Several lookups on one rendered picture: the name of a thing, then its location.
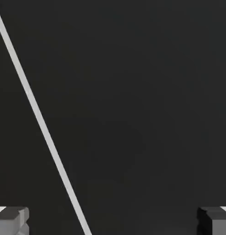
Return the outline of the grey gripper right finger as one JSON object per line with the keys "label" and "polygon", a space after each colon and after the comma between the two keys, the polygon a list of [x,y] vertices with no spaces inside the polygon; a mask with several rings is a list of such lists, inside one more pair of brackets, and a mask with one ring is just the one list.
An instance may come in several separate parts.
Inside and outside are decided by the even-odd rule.
{"label": "grey gripper right finger", "polygon": [[199,207],[197,235],[226,235],[226,207]]}

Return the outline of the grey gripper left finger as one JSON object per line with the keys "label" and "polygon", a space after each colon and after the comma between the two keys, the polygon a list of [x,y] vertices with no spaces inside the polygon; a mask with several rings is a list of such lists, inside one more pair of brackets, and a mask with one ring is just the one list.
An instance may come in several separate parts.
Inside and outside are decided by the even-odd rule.
{"label": "grey gripper left finger", "polygon": [[0,207],[0,235],[29,235],[28,207]]}

